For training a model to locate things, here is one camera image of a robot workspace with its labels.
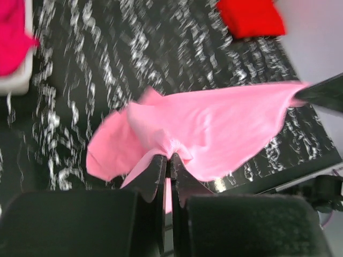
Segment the pink towel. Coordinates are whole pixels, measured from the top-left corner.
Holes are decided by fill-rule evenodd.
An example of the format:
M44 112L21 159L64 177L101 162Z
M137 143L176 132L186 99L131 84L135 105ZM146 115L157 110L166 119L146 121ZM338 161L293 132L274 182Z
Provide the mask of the pink towel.
M0 0L0 77L13 73L37 45L25 34L24 0Z
M122 187L156 154L178 153L198 180L234 172L254 157L284 125L294 94L306 87L280 82L160 96L149 88L99 127L87 153L87 171L103 180L128 174ZM167 209L172 209L170 183Z

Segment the gray wall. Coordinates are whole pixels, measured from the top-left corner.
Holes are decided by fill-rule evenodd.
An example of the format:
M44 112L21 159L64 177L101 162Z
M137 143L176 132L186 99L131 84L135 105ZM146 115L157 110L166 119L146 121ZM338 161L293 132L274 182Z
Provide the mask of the gray wall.
M278 0L276 6L288 28L281 42L300 79L316 83L342 73L343 0ZM343 156L343 115L317 112ZM342 213L334 214L325 234L334 256L343 257Z

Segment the black table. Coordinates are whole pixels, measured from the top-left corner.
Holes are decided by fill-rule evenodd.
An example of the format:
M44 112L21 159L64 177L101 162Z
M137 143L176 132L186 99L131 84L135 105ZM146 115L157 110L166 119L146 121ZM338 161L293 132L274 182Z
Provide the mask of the black table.
M0 99L3 208L20 192L118 188L122 178L86 173L87 144L105 116L148 85L172 94L297 79L276 39L233 42L215 1L33 2L41 47L30 90ZM340 161L306 105L289 109L280 134L232 176L205 185L260 192Z

